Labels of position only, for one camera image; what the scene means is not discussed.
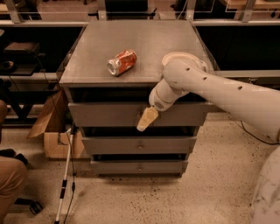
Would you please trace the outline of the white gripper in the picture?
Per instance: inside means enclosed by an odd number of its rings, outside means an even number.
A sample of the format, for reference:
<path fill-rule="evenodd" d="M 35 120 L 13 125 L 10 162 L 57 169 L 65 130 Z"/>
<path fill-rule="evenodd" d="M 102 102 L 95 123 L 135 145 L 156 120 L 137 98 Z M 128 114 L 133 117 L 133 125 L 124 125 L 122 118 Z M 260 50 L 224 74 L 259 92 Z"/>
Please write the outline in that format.
<path fill-rule="evenodd" d="M 157 118 L 158 111 L 166 111 L 170 105 L 162 101 L 155 88 L 150 92 L 149 104 L 151 107 L 147 107 L 136 126 L 139 131 L 145 131 Z"/>

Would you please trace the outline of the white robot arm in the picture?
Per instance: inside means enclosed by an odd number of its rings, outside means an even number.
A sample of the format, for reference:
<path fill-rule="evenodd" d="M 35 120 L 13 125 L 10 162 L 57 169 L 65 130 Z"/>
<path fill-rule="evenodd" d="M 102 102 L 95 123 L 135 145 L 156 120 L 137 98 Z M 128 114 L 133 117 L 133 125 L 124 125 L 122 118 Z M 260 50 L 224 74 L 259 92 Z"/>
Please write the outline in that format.
<path fill-rule="evenodd" d="M 190 60 L 171 59 L 163 79 L 150 93 L 150 106 L 138 122 L 145 130 L 160 111 L 180 97 L 194 93 L 231 116 L 280 141 L 280 91 L 207 73 Z M 251 204 L 250 224 L 280 224 L 280 146 L 264 162 Z"/>

